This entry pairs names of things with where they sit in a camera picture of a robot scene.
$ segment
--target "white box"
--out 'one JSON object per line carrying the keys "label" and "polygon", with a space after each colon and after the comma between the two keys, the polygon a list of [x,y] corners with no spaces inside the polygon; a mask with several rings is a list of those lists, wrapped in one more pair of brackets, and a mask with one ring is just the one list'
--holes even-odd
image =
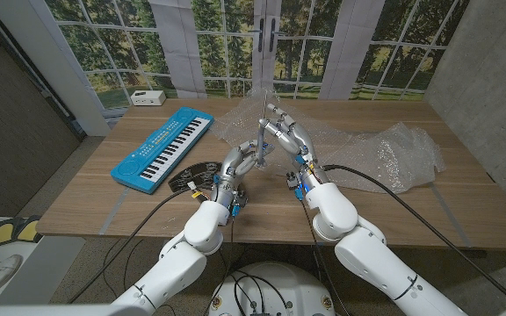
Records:
{"label": "white box", "polygon": [[161,90],[136,90],[130,98],[134,105],[161,105],[165,101],[165,93]]}

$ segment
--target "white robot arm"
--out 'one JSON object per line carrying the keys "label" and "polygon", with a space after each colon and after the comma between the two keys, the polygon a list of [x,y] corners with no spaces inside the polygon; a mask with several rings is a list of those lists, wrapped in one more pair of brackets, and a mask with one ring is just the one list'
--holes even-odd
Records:
{"label": "white robot arm", "polygon": [[[154,267],[120,295],[113,305],[137,305],[151,315],[165,301],[199,278],[206,266],[206,256],[215,253],[223,242],[218,225],[225,226],[230,208],[242,203],[237,187],[255,165],[255,148],[256,140],[246,141],[228,153],[212,200],[200,204],[186,222],[184,231],[165,244]],[[270,153],[272,149],[271,146],[262,146],[263,154]]]}
{"label": "white robot arm", "polygon": [[259,126],[275,136],[297,167],[289,174],[306,192],[311,209],[318,208],[313,228],[326,241],[338,241],[335,254],[341,264],[388,295],[410,316],[465,315],[453,302],[410,269],[387,246],[384,234],[360,217],[355,206],[318,166],[314,144],[306,130],[273,104],[267,109],[277,120],[260,119]]}

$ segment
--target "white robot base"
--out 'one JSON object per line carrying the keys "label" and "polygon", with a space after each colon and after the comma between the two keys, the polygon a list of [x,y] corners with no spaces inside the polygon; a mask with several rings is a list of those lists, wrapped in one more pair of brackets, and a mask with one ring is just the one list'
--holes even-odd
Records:
{"label": "white robot base", "polygon": [[[285,302],[265,281],[247,275],[268,281],[277,288]],[[331,296],[325,286],[303,269],[288,263],[257,262],[237,270],[224,280],[210,304],[208,315],[241,316],[235,296],[248,316],[335,316]]]}

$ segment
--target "blue toy keyboard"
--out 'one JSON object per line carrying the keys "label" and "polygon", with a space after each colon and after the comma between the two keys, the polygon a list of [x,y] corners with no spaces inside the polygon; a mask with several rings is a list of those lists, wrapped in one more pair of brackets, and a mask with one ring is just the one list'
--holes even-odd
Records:
{"label": "blue toy keyboard", "polygon": [[213,122],[212,115],[182,107],[111,171],[112,178],[152,194]]}

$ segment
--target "bubble wrap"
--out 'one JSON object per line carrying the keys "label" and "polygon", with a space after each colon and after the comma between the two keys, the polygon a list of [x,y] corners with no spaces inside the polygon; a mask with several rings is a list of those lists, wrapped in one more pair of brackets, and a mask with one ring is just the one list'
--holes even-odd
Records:
{"label": "bubble wrap", "polygon": [[[210,130],[231,147],[246,140],[256,140],[265,93],[267,104],[275,104],[304,126],[312,138],[321,166],[351,167],[379,180],[395,193],[434,181],[435,168],[438,172],[445,170],[440,147],[423,129],[410,130],[398,123],[381,133],[339,131],[285,104],[272,91],[250,90],[233,110],[217,118]],[[265,117],[276,118],[272,112],[266,112]],[[275,150],[265,157],[264,171],[281,176],[293,171],[290,156],[276,139],[265,133],[264,141],[275,145]],[[331,170],[327,174],[331,181],[343,187],[383,192],[375,184],[344,170]]]}

